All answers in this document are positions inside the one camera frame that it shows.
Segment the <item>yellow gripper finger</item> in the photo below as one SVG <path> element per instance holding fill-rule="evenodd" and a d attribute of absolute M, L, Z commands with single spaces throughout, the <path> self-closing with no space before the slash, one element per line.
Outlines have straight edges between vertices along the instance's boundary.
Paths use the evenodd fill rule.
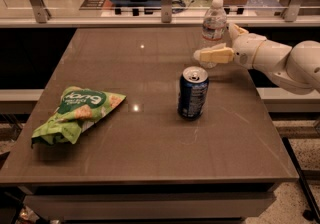
<path fill-rule="evenodd" d="M 234 59 L 234 50 L 221 43 L 212 47 L 196 50 L 194 58 L 201 63 L 225 64 Z"/>
<path fill-rule="evenodd" d="M 249 31 L 236 25 L 236 24 L 233 24 L 234 25 L 234 29 L 235 31 L 237 32 L 238 35 L 243 35 L 243 34 L 249 34 Z"/>

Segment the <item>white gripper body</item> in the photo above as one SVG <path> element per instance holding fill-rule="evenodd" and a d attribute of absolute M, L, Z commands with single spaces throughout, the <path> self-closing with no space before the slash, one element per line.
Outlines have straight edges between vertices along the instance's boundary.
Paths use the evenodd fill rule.
<path fill-rule="evenodd" d="M 238 35 L 233 24 L 229 24 L 228 31 L 234 50 L 234 62 L 247 69 L 252 69 L 258 48 L 267 38 L 250 32 L 249 34 Z"/>

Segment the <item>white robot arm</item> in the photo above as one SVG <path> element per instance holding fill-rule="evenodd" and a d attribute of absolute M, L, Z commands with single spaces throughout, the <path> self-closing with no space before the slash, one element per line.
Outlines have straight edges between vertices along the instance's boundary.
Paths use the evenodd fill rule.
<path fill-rule="evenodd" d="M 303 41 L 294 47 L 250 33 L 231 23 L 231 46 L 218 43 L 200 47 L 193 54 L 205 68 L 234 62 L 248 70 L 263 73 L 273 84 L 294 94 L 320 92 L 320 43 Z"/>

